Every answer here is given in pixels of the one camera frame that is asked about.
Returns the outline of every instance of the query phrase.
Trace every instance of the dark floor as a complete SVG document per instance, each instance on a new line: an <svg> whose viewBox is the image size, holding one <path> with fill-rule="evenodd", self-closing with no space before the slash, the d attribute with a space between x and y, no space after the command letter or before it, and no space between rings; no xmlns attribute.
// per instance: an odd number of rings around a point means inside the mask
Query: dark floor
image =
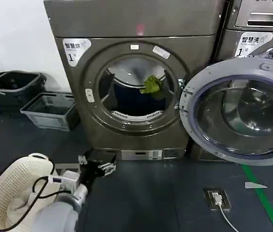
<svg viewBox="0 0 273 232"><path fill-rule="evenodd" d="M16 158L33 152L55 163L77 163L89 147L83 128L72 132L39 129L27 118L0 116L0 172ZM273 206L273 166L251 168ZM218 211L210 211L203 188L223 188L226 212L241 232L273 232L241 165L173 162L119 162L110 176L98 179L79 220L79 232L232 231Z"/></svg>

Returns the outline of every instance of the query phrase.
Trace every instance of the dryer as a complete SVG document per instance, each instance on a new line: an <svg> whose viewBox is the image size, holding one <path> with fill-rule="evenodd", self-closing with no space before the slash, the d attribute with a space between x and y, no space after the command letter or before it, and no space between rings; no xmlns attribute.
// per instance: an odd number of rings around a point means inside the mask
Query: dryer
<svg viewBox="0 0 273 232"><path fill-rule="evenodd" d="M273 0L231 0L216 60L273 58Z"/></svg>
<svg viewBox="0 0 273 232"><path fill-rule="evenodd" d="M44 2L94 149L122 160L183 156L188 134L179 98L210 61L223 2Z"/></svg>

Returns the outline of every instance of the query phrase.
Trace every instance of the black cable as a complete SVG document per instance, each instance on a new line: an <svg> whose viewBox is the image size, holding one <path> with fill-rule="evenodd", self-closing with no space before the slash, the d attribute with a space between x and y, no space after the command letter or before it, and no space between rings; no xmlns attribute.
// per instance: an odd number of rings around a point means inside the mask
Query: black cable
<svg viewBox="0 0 273 232"><path fill-rule="evenodd" d="M54 173L54 170L55 170L55 165L54 165L54 163L53 163L51 160L49 160L49 161L53 164L53 168L52 168L51 173L50 173L50 174L53 174L53 173ZM16 226L18 226L18 225L25 219L25 217L28 215L28 213L30 212L30 210L32 209L32 207L35 205L35 203L37 202L37 200L38 200L39 197L41 196L41 194L42 194L42 192L44 191L46 185L48 184L48 177L47 177L47 176L40 177L39 179L40 179L40 180L41 180L41 179L45 179L45 183L43 184L43 186L42 186L41 190L39 191L39 193L38 193L38 194L36 195L36 197L34 198L32 204L29 206L29 208L26 210L26 212L23 214L23 216L18 220L18 222L16 222L13 226L10 226L9 228L0 230L0 232L7 232L7 231L10 231L10 230L14 229L14 228L15 228Z"/></svg>
<svg viewBox="0 0 273 232"><path fill-rule="evenodd" d="M46 195L46 196L41 196L41 197L39 197L39 199L45 199L45 198L48 198L48 197L52 197L52 196L55 196L55 195L57 195L59 193L71 193L71 191L61 190L61 191L53 192L53 193L51 193L49 195Z"/></svg>
<svg viewBox="0 0 273 232"><path fill-rule="evenodd" d="M23 216L18 220L18 222L16 222L13 226L0 230L0 232L7 232L10 231L12 229L14 229L16 226L18 226L27 216L27 214L30 212L30 210L32 209L32 207L34 206L34 204L36 203L36 201L38 200L38 198L40 197L40 195L42 194L42 192L44 191L46 185L48 184L48 179L46 180L46 182L44 183L44 185L42 186L41 190L39 191L38 195L36 196L36 198L33 200L32 204L29 206L29 208L26 210L26 212L23 214Z"/></svg>
<svg viewBox="0 0 273 232"><path fill-rule="evenodd" d="M34 181L33 186L32 186L33 193L35 193L35 186L40 180L47 180L48 181L48 176L42 176Z"/></svg>
<svg viewBox="0 0 273 232"><path fill-rule="evenodd" d="M42 177L36 179L36 180L34 181L34 183L33 183L33 186L32 186L32 192L35 192L35 186L36 186L36 184L37 184L40 180L47 180L47 182L48 182L48 176L42 176ZM71 191L69 191L69 190L60 190L60 191L57 191L57 192L53 192L53 193L51 193L51 194L48 194L48 195L46 195L46 196L40 196L39 199L45 199L45 198L48 198L48 197L52 197L52 196L55 196L55 195L57 195L57 194L59 194L59 193L71 193Z"/></svg>

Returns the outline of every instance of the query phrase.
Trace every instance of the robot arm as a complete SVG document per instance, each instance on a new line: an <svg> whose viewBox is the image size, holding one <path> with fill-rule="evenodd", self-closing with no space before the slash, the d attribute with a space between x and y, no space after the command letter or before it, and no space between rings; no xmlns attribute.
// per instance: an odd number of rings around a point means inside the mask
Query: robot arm
<svg viewBox="0 0 273 232"><path fill-rule="evenodd" d="M32 225L32 232L74 232L78 214L90 193L97 177L104 177L115 171L113 162L101 165L82 157L81 174L67 171L63 176L49 176L49 183L60 183L71 194L59 194L55 201L40 210Z"/></svg>

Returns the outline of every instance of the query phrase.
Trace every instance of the gray plastic crate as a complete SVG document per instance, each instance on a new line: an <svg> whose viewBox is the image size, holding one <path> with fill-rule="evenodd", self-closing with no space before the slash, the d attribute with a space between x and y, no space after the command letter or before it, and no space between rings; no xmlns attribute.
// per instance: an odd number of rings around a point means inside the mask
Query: gray plastic crate
<svg viewBox="0 0 273 232"><path fill-rule="evenodd" d="M79 122L72 94L40 93L20 112L39 128L71 131Z"/></svg>

